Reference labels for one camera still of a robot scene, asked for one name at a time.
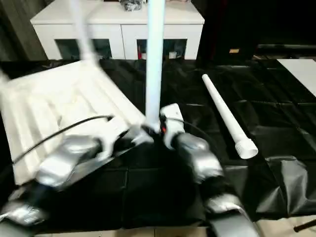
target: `white pvc pipe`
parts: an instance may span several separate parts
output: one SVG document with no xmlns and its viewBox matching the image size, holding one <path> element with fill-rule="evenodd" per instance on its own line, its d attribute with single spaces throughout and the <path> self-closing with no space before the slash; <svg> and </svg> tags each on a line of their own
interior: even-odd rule
<svg viewBox="0 0 316 237">
<path fill-rule="evenodd" d="M 83 19 L 82 8 L 79 0 L 68 0 L 69 11 L 73 18 L 73 25 L 77 32 L 81 60 L 96 61 L 92 40 L 89 38 L 88 27 Z"/>
<path fill-rule="evenodd" d="M 146 124 L 158 132 L 165 0 L 148 3 Z"/>
<path fill-rule="evenodd" d="M 243 129 L 229 110 L 225 101 L 218 93 L 211 79 L 207 74 L 202 76 L 205 86 L 211 95 L 218 112 L 220 113 L 229 133 L 235 141 L 235 149 L 242 159 L 249 159 L 258 154 L 258 148 L 244 133 Z"/>
</svg>

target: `black table cover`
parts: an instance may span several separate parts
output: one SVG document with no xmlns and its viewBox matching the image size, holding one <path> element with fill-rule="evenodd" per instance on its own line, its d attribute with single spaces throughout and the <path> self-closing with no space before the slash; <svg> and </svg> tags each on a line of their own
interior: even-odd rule
<svg viewBox="0 0 316 237">
<path fill-rule="evenodd" d="M 0 63 L 13 79 L 69 61 Z M 105 60 L 101 67 L 145 112 L 146 62 Z M 207 73 L 259 154 L 239 158 L 201 79 Z M 253 220 L 316 214 L 316 98 L 278 61 L 225 65 L 163 63 L 161 107 L 178 103 L 185 130 L 206 139 Z M 10 160 L 7 144 L 2 159 Z M 143 145 L 65 192 L 49 224 L 59 230 L 203 224 L 197 188 L 162 147 Z M 12 181 L 2 182 L 9 190 Z"/>
</svg>

